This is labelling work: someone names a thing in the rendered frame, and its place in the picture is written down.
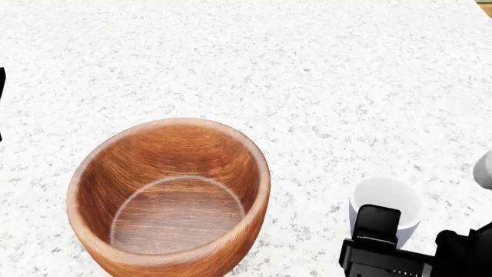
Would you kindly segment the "brown wooden bowl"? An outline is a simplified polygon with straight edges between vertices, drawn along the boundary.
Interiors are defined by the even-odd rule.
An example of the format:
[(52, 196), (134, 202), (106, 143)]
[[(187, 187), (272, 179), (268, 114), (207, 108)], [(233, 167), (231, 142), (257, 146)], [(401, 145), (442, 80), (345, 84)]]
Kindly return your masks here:
[(66, 205), (79, 242), (112, 277), (223, 277), (257, 239), (270, 190), (267, 161), (246, 135), (171, 118), (94, 149)]

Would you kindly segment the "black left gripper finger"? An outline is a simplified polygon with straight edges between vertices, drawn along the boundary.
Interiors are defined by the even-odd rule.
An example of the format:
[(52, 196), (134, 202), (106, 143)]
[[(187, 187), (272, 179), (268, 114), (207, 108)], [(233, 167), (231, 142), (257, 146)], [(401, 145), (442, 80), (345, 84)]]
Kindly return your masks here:
[[(3, 91), (4, 91), (4, 87), (5, 87), (5, 81), (6, 81), (6, 72), (5, 72), (5, 68), (4, 67), (0, 67), (0, 101), (2, 99), (2, 96), (3, 96)], [(3, 138), (2, 138), (2, 134), (0, 132), (0, 142), (2, 142)]]

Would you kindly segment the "white cup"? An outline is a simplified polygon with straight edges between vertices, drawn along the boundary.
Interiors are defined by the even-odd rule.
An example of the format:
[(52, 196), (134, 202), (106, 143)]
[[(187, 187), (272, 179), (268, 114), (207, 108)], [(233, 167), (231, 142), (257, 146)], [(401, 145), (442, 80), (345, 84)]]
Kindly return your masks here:
[(366, 177), (352, 187), (349, 194), (349, 222), (354, 228), (362, 205), (379, 205), (397, 209), (401, 218), (397, 228), (397, 248), (401, 249), (421, 222), (424, 203), (412, 186), (395, 177)]

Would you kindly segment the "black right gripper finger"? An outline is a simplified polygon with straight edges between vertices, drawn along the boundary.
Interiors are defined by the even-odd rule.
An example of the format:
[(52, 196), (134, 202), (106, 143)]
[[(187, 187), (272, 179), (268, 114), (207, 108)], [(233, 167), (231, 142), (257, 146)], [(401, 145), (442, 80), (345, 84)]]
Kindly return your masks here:
[(372, 239), (396, 245), (400, 218), (401, 212), (398, 209), (362, 205), (357, 212), (352, 239)]
[(492, 277), (492, 223), (467, 236), (444, 230), (436, 244), (434, 277)]

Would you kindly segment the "grey rounded object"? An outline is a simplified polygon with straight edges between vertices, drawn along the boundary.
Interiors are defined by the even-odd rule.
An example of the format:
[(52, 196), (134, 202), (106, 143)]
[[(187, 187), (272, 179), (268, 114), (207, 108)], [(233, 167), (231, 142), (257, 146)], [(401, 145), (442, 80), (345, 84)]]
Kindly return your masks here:
[(473, 169), (473, 177), (483, 189), (492, 191), (492, 150), (477, 161)]

